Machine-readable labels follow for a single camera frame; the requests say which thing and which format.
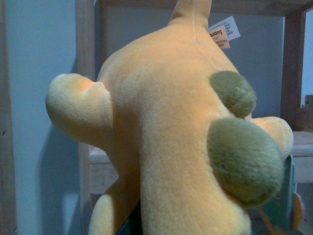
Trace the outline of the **right gripper dark right-camera left finger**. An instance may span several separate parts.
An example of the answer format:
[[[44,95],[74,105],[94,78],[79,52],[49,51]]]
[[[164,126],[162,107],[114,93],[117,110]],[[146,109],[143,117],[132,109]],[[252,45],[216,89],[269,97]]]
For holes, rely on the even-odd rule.
[[[121,226],[117,235],[143,235],[141,221],[141,203],[137,203],[136,207]]]

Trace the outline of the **right gripper dark right-camera right finger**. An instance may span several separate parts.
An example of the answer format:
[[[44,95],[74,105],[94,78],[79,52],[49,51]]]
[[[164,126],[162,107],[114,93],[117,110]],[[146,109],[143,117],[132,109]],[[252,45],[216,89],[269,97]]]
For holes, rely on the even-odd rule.
[[[293,225],[293,157],[289,155],[284,161],[284,180],[281,189],[268,202],[259,207],[252,208],[251,223],[252,235],[260,235],[261,227],[266,228],[268,235],[289,235],[295,230]]]

